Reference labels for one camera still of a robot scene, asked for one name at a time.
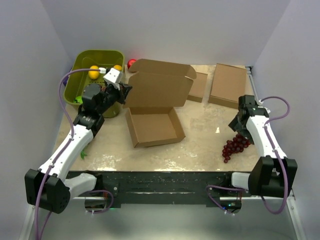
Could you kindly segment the red grapes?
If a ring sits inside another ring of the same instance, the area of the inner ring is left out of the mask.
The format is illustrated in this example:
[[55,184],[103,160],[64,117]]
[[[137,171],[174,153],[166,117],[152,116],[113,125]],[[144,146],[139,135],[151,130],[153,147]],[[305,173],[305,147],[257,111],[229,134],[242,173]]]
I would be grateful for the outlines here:
[[251,144],[249,139],[237,133],[231,140],[227,140],[222,148],[223,162],[228,163],[231,160],[231,155],[242,153]]

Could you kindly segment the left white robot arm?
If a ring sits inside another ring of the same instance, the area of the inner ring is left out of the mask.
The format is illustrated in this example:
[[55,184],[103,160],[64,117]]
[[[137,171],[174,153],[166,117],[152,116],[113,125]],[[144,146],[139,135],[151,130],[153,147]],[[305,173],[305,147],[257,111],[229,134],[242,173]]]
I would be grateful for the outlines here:
[[120,83],[119,88],[107,84],[89,84],[82,94],[82,104],[62,144],[38,169],[29,169],[24,176],[27,203],[60,214],[69,201],[85,193],[99,196],[104,190],[103,177],[93,171],[67,178],[81,151],[94,139],[105,119],[103,113],[115,103],[125,104],[132,86]]

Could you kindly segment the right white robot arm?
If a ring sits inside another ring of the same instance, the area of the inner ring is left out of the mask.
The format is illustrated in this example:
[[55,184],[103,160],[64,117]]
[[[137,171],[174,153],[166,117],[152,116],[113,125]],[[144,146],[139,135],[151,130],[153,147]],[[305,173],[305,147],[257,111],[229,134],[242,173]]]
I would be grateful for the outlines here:
[[233,172],[223,183],[223,192],[230,197],[241,189],[254,196],[285,198],[290,195],[298,169],[295,159],[288,158],[278,144],[270,122],[286,117],[290,107],[281,117],[269,118],[268,109],[253,95],[238,98],[238,113],[229,127],[240,134],[258,153],[259,159],[250,173]]

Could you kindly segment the cardboard paper box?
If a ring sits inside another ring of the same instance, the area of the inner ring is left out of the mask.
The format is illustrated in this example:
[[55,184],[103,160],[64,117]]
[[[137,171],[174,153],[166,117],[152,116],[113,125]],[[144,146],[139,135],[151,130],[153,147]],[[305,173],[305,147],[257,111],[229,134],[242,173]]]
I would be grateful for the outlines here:
[[132,90],[124,108],[133,147],[181,142],[186,135],[175,108],[185,105],[197,77],[195,69],[188,64],[141,58],[129,71]]

